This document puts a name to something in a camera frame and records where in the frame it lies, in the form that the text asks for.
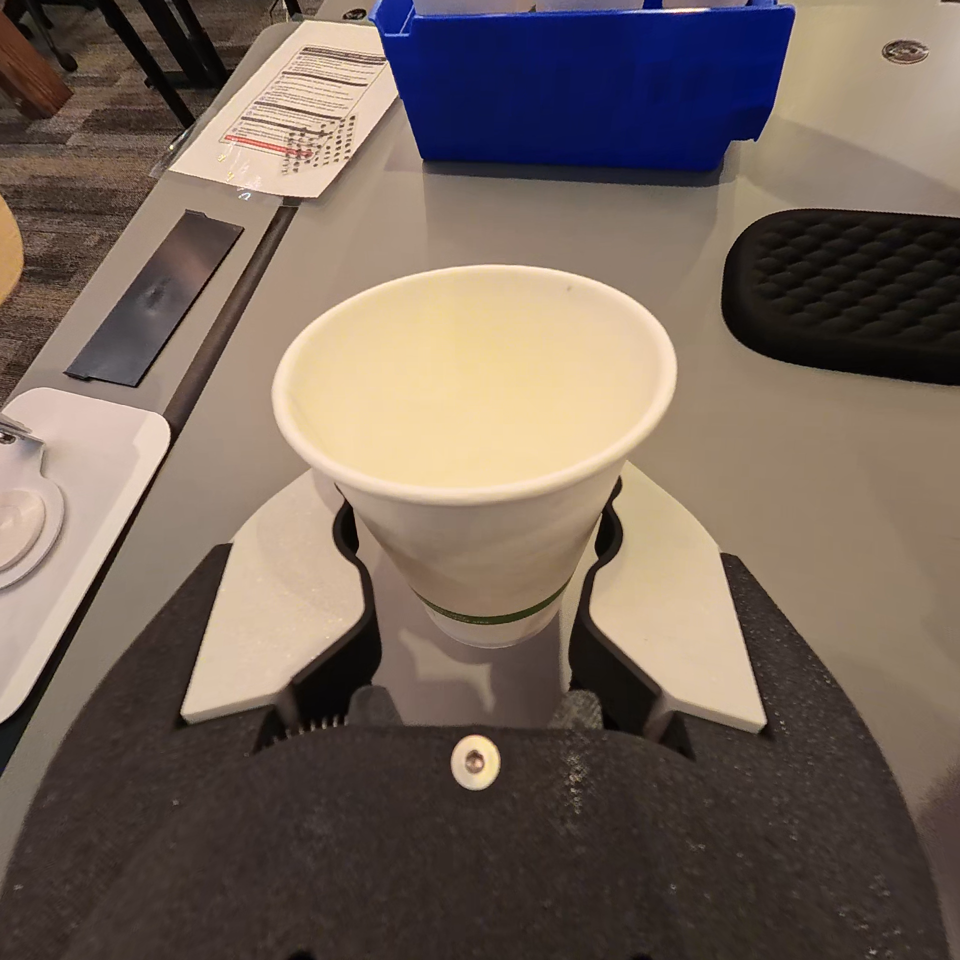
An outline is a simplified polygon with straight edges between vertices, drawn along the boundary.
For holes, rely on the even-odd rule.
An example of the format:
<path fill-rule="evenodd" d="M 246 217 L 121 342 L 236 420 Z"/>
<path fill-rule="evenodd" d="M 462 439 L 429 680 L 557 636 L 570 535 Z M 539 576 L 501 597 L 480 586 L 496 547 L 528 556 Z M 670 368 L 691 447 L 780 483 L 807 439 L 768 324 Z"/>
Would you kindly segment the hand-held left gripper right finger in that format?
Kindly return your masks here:
<path fill-rule="evenodd" d="M 721 551 L 690 511 L 627 462 L 583 558 L 571 680 L 615 729 L 661 735 L 676 714 L 765 728 Z"/>

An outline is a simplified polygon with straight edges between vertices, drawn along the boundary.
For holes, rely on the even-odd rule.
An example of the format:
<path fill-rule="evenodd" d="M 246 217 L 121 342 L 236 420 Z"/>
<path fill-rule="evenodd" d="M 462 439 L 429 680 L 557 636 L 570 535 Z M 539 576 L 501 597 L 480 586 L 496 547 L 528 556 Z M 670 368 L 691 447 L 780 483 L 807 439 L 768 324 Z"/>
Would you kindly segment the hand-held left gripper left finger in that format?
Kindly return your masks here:
<path fill-rule="evenodd" d="M 373 581 L 354 510 L 306 472 L 229 544 L 181 717 L 198 724 L 264 707 L 288 727 L 345 717 L 380 666 Z"/>

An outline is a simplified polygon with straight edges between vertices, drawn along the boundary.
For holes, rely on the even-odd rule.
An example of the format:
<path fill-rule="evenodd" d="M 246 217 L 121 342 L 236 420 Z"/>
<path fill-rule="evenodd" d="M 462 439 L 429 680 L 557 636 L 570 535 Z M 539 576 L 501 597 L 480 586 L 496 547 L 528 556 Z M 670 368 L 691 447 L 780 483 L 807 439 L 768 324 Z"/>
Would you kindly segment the blue plastic bin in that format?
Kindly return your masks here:
<path fill-rule="evenodd" d="M 762 135 L 796 10 L 423 16 L 390 1 L 368 17 L 426 162 L 706 174 Z"/>

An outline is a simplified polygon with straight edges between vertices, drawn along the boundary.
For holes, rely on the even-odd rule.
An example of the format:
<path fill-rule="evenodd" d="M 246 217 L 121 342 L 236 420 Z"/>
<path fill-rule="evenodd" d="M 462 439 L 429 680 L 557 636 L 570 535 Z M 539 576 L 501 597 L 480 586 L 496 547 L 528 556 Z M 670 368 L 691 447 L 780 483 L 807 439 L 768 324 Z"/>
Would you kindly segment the black desk strip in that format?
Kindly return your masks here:
<path fill-rule="evenodd" d="M 242 225 L 184 211 L 66 377 L 138 387 L 243 232 Z"/>

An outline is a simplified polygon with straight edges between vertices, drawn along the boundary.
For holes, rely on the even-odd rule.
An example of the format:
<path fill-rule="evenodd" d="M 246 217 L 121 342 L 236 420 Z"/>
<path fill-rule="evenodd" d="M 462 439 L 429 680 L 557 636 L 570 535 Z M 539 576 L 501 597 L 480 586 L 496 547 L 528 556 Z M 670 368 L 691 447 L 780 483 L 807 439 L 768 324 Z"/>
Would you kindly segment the black quilted wrist pad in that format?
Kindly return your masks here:
<path fill-rule="evenodd" d="M 959 384 L 959 220 L 791 209 L 734 241 L 723 320 L 776 361 L 875 378 Z"/>

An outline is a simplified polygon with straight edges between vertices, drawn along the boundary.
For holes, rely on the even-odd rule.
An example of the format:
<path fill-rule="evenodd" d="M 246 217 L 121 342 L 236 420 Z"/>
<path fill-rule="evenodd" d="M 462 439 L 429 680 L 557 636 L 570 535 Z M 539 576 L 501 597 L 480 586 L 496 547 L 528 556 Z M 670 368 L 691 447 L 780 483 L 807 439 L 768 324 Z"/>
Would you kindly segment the printed sheet in plastic sleeve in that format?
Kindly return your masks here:
<path fill-rule="evenodd" d="M 176 156 L 176 174 L 316 199 L 398 99 L 377 29 L 304 21 Z"/>

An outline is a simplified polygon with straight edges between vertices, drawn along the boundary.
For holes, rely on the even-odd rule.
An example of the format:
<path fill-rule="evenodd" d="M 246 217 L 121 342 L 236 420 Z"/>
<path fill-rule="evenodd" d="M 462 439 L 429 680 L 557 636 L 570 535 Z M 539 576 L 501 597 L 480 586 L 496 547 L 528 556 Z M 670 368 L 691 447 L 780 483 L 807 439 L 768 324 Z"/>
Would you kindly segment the wooden post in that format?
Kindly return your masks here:
<path fill-rule="evenodd" d="M 73 92 L 61 75 L 1 13 L 1 90 L 18 112 L 29 119 L 57 114 Z"/>

